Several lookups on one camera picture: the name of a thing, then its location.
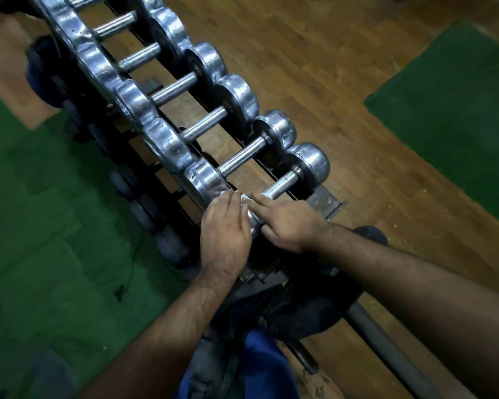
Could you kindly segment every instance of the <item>black cable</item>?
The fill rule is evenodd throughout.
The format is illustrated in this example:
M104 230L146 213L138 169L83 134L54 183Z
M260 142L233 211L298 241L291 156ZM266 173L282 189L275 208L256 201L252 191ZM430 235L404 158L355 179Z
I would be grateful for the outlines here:
M131 255L132 262L131 262L131 272L128 279L128 285L125 286L124 284L120 284L119 288L117 288L117 290L114 292L114 295L118 302L122 302L122 300L124 299L124 294L128 292L129 286L131 285L131 280L133 278L133 271L135 270L135 255L137 254L137 252L139 252L139 249L142 246L142 242L144 240L144 232L145 231L143 228L142 233L140 234L139 243L137 244L137 247L135 248L133 254Z

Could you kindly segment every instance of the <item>green carpet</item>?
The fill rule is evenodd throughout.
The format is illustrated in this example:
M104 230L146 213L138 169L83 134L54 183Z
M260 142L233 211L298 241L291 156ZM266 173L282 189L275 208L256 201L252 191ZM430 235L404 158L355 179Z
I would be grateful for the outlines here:
M499 43L457 23L365 105L499 219Z
M186 287L108 180L96 144L58 114L30 132L0 101L0 388L23 397L23 357L53 349L80 386ZM113 291L126 284L119 303Z

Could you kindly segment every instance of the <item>dumbbell rack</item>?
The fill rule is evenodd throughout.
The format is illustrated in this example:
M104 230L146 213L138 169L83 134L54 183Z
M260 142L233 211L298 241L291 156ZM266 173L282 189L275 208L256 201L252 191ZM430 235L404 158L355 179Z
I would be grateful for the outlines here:
M38 0L29 0L40 15L49 21L48 16L42 13ZM90 3L99 0L70 0L75 6L79 7L85 3ZM113 10L115 15L127 19L129 22L126 28L129 29L143 45L151 45L151 33L149 27L141 22L137 17L131 17L129 11L129 0L104 0L106 5ZM72 103L74 109L77 110L79 117L85 122L85 126L89 128L90 133L100 145L111 145L111 151L106 152L110 158L118 165L121 163L128 164L134 171L140 174L141 180L145 186L145 191L149 196L152 196L158 205L163 207L169 223L179 235L185 235L185 243L190 250L189 260L187 264L193 264L199 260L199 235L200 230L194 224L193 220L188 216L185 210L179 205L179 198L188 190L178 190L175 193L170 193L161 181L155 176L152 168L147 167L139 154L129 144L131 137L137 136L137 132L129 130L121 134L115 126L113 117L107 112L107 94L104 95L104 90L100 91L100 87L95 87L92 81L87 80L84 72L80 71L74 55L74 46L67 45L63 39L62 31L55 27L55 23L50 19L49 27L56 39L57 47L63 56L63 64L60 66L60 73L55 76L64 94ZM107 33L111 32L111 28L106 28ZM163 66L174 76L180 79L188 74L188 70L184 65L177 64L173 60L161 60ZM199 86L193 86L189 89L189 93L203 106L206 111L212 112L215 109L215 102L207 90ZM173 129L176 127L160 110L157 110L159 117L164 120L167 125ZM230 134L241 147L248 144L248 140L240 134L240 129L231 125L229 122L220 123L221 126ZM203 157L201 152L194 146L189 145L190 150L195 156ZM262 159L261 155L254 157L254 160L262 167L270 177L276 181L284 175L288 168L284 165L269 167ZM326 219L331 219L343 207L344 203L338 201L329 191L323 186L319 186L312 191L301 184L295 185L287 193L296 200L304 199L322 214ZM264 290L270 290L288 280L285 273L281 271L281 262L289 262L292 260L292 255L286 254L269 244L266 239L257 236L254 239L252 253L248 262L248 269L240 276L237 284L233 288L231 294L226 299L225 303L219 309L219 318L221 314L226 312L226 309L232 303L255 295ZM405 387L413 394L414 397L436 397L432 395L433 389L425 380L417 368L403 355L393 342L391 342L384 332L377 327L373 319L364 311L359 304L354 306L346 314L346 320L352 324L354 329L361 335L383 362L396 374ZM314 359L304 350L299 342L289 342L289 349L298 357L302 364L309 372L313 373L318 368Z

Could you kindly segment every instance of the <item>hand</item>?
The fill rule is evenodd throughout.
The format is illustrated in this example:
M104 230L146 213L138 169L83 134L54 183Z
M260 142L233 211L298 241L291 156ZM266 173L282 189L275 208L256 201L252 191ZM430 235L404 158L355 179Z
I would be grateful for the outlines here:
M266 222L262 234L275 246L300 253L315 250L328 222L306 201L279 202L263 194L247 200L249 209Z
M202 218L202 268L236 278L247 262L252 242L248 206L240 192L223 192Z

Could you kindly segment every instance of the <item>person's right hand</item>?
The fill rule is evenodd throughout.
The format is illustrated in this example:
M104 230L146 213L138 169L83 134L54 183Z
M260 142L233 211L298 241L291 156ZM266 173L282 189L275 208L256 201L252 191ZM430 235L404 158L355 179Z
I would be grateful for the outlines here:
M249 209L266 224L262 234L274 245L290 252L315 250L328 222L306 201L274 201L263 194L246 200Z

